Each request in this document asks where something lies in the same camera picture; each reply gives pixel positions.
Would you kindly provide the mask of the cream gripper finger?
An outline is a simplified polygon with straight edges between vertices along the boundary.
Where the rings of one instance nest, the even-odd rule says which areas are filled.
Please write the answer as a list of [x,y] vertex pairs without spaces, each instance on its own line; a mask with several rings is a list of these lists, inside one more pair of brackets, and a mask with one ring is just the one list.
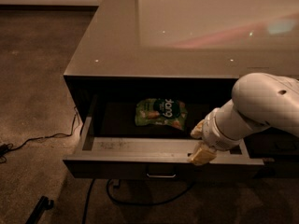
[[199,141],[189,156],[188,162],[200,166],[213,161],[216,157],[217,151],[215,148],[209,147],[204,141]]
[[195,127],[191,131],[192,138],[201,139],[203,137],[203,125],[204,125],[203,119],[195,125]]

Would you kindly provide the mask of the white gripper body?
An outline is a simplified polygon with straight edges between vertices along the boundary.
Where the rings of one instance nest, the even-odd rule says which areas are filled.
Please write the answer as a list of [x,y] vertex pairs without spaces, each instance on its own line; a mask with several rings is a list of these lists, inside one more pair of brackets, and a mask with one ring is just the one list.
[[228,151],[240,145],[241,140],[233,140],[221,133],[216,124],[216,114],[218,108],[214,108],[208,115],[206,115],[203,124],[203,141],[212,148],[219,151]]

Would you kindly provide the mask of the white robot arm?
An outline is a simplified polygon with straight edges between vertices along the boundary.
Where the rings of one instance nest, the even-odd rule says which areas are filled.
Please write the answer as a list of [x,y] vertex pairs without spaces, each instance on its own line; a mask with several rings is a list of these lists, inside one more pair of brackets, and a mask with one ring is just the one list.
[[188,162],[204,165],[254,133],[276,128],[299,135],[299,81],[266,73],[250,73],[232,88],[232,98],[213,109],[191,131],[197,139]]

